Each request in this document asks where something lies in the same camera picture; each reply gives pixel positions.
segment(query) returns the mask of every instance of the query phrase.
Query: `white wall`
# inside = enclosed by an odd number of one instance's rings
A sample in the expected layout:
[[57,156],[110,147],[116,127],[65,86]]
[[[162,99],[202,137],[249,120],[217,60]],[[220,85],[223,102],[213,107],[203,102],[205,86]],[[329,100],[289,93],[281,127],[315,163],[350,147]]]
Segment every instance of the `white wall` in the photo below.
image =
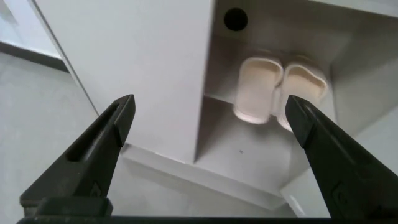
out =
[[1,42],[61,58],[28,0],[0,0],[0,8]]

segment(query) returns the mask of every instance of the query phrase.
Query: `shelf board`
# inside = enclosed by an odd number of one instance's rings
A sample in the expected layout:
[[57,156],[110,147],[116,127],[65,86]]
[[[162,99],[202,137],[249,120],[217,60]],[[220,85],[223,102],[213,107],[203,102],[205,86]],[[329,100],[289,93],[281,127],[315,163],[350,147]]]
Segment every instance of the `shelf board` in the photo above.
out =
[[281,197],[132,145],[125,144],[122,156],[133,162],[159,170],[164,173],[163,176],[165,177],[172,175],[268,210],[275,210],[285,203],[285,200]]
[[245,123],[230,104],[205,98],[194,165],[280,196],[289,177],[293,141],[276,119],[264,125]]

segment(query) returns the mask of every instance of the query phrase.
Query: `gray floor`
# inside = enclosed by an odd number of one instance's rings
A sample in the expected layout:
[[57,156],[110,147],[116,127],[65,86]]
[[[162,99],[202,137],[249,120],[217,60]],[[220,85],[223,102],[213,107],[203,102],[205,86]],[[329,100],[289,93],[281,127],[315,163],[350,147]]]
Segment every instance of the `gray floor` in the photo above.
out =
[[[67,73],[0,53],[0,220],[23,216],[19,196],[96,118]],[[119,158],[114,215],[292,217]]]

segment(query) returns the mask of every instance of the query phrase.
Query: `circular hole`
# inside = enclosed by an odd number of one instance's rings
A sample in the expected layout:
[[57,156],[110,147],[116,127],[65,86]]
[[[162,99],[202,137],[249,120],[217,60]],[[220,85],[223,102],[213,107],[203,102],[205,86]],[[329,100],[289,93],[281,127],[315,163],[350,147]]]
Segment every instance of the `circular hole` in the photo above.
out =
[[241,31],[248,24],[248,15],[242,9],[230,9],[224,16],[224,24],[230,30]]

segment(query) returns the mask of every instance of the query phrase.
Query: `pair of slippers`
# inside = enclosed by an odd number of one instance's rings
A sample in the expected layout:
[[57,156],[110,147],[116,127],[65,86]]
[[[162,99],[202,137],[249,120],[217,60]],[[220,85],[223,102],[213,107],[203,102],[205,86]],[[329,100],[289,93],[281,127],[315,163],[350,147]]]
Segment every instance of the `pair of slippers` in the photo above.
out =
[[285,113],[289,95],[318,106],[327,91],[325,74],[307,58],[297,57],[283,68],[280,60],[271,55],[250,57],[239,71],[233,111],[239,119],[252,124],[264,124],[274,115],[282,127],[292,131]]

